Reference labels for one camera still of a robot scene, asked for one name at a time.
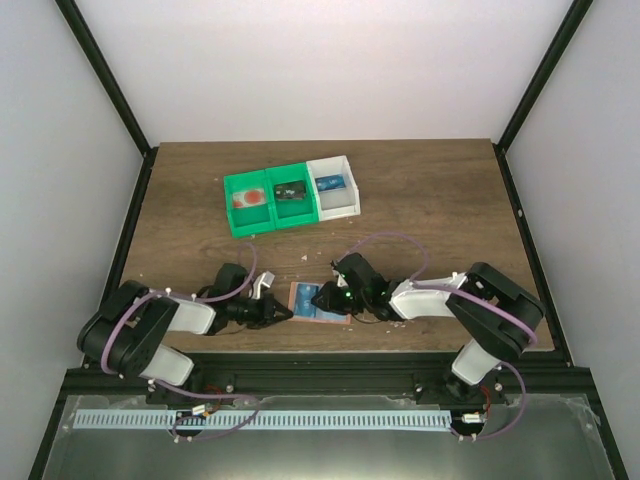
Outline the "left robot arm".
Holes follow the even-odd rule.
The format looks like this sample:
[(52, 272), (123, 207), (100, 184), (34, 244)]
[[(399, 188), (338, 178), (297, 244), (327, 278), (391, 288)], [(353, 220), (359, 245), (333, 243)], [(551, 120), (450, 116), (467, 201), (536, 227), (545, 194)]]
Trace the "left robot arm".
[(195, 362), (164, 345), (164, 337), (215, 336), (231, 322), (258, 330), (291, 319), (293, 312), (269, 292), (273, 280), (270, 272), (253, 278), (243, 266), (225, 263), (211, 285), (189, 297), (127, 281), (82, 327), (77, 348), (108, 374), (159, 380), (181, 403), (194, 403), (205, 381)]

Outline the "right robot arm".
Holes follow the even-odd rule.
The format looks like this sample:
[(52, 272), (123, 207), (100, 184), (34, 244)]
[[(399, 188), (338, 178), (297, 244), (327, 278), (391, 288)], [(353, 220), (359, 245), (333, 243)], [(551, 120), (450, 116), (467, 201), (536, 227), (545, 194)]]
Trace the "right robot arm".
[(451, 317), (469, 333), (437, 388), (458, 403), (472, 399), (492, 370), (517, 360), (537, 343), (545, 307), (527, 290), (484, 262), (432, 280), (387, 280), (359, 253), (332, 264), (335, 279), (310, 303), (339, 315), (369, 312), (380, 321)]

